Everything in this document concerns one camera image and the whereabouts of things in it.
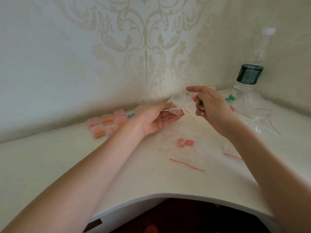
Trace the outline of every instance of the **hand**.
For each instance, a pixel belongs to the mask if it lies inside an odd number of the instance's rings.
[[[189,92],[198,92],[196,102],[196,115],[204,117],[209,124],[222,136],[227,137],[230,127],[239,122],[224,98],[213,89],[205,86],[187,87]]]
[[[165,128],[184,116],[183,110],[179,115],[174,115],[167,110],[172,103],[153,105],[144,108],[138,113],[137,119],[142,124],[144,136],[155,133]]]

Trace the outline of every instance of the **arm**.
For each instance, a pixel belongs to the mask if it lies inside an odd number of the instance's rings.
[[[311,186],[278,158],[231,111],[219,93],[207,87],[188,87],[200,92],[196,115],[204,117],[237,149],[254,176],[279,224],[286,232],[311,232]]]
[[[103,194],[132,151],[148,134],[183,116],[170,104],[145,108],[36,197],[2,233],[82,232]]]

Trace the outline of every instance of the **dark floor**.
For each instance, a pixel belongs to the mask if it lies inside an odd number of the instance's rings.
[[[159,233],[269,232],[254,215],[212,203],[168,199],[111,233],[144,233],[149,225]]]

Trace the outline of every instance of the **wallpaper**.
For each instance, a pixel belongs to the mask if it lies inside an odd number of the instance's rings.
[[[258,91],[311,113],[310,0],[0,0],[0,141],[232,86],[276,27]]]

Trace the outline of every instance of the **left hand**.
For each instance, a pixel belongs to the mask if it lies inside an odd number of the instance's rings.
[[[172,103],[165,103],[160,105],[152,105],[144,108],[137,116],[142,123],[144,135],[155,133],[162,128],[165,128],[184,116],[183,110],[179,115],[174,115],[167,110]]]

